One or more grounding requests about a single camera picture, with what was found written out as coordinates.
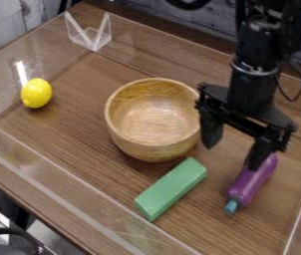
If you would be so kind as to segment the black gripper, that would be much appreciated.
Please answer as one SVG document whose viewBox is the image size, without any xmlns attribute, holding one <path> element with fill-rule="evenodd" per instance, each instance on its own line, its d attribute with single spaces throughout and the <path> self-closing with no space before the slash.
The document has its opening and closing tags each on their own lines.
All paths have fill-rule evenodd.
<svg viewBox="0 0 301 255">
<path fill-rule="evenodd" d="M 232 61 L 229 87 L 199 84 L 196 108 L 200 113 L 201 140 L 208 149 L 220 142 L 229 125 L 256 141 L 245 166 L 256 171 L 275 150 L 285 151 L 297 125 L 275 105 L 280 63 L 251 66 Z"/>
</svg>

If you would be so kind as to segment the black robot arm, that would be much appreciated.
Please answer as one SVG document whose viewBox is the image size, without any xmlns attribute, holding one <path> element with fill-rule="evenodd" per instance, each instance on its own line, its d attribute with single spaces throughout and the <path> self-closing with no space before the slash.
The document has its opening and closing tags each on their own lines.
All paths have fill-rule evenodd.
<svg viewBox="0 0 301 255">
<path fill-rule="evenodd" d="M 237 48 L 227 87 L 203 83 L 196 108 L 201 139 L 215 147 L 232 126 L 255 138 L 245 167 L 255 171 L 284 151 L 297 124 L 275 105 L 281 65 L 301 50 L 301 0 L 237 0 Z"/>
</svg>

